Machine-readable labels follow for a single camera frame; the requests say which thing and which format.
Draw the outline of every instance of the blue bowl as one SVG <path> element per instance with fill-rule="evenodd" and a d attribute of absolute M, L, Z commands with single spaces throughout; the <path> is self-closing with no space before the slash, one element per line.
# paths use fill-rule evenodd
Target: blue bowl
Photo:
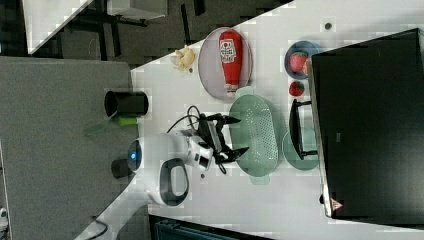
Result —
<path fill-rule="evenodd" d="M 307 79 L 308 75 L 306 75 L 303 71 L 300 72 L 293 72 L 289 66 L 290 64 L 290 55 L 294 52 L 304 52 L 308 54 L 308 58 L 310 58 L 312 55 L 320 53 L 318 47 L 308 41 L 300 41 L 295 44 L 293 44 L 289 50 L 287 50 L 286 56 L 284 58 L 284 67 L 286 68 L 287 74 L 289 74 L 290 77 L 296 79 L 296 80 L 303 80 Z"/>

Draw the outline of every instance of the gray carpet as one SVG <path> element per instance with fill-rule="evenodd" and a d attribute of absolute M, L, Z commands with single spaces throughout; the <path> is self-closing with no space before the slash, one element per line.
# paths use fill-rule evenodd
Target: gray carpet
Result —
<path fill-rule="evenodd" d="M 112 122 L 90 137 L 82 130 L 105 119 L 108 88 L 131 88 L 128 64 L 0 57 L 0 67 L 12 239 L 73 239 L 127 184 L 113 178 L 110 164 L 126 156 L 137 127 Z M 147 222 L 141 209 L 121 240 L 146 239 Z"/>

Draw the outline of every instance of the pink plate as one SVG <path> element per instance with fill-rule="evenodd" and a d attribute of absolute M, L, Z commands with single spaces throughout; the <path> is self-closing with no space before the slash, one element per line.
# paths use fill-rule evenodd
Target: pink plate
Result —
<path fill-rule="evenodd" d="M 213 97 L 221 100 L 233 100 L 225 90 L 224 70 L 219 51 L 219 37 L 230 28 L 218 28 L 211 32 L 203 42 L 199 53 L 199 76 L 203 87 Z M 247 86 L 252 73 L 252 53 L 243 39 L 243 60 L 240 72 L 239 88 Z"/>

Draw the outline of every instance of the warning sticker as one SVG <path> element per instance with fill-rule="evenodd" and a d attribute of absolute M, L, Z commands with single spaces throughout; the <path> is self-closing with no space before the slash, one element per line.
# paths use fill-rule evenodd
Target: warning sticker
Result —
<path fill-rule="evenodd" d="M 333 208 L 333 211 L 336 211 L 337 209 L 343 207 L 343 204 L 337 202 L 334 199 L 331 199 L 331 207 Z"/>

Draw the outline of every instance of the red ketchup bottle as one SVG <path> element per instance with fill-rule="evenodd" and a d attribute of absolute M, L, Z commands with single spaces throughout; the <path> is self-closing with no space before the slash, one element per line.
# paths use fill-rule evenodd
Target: red ketchup bottle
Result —
<path fill-rule="evenodd" d="M 238 32 L 230 29 L 219 37 L 219 49 L 224 70 L 225 89 L 232 95 L 238 89 L 241 64 L 243 59 L 243 44 Z"/>

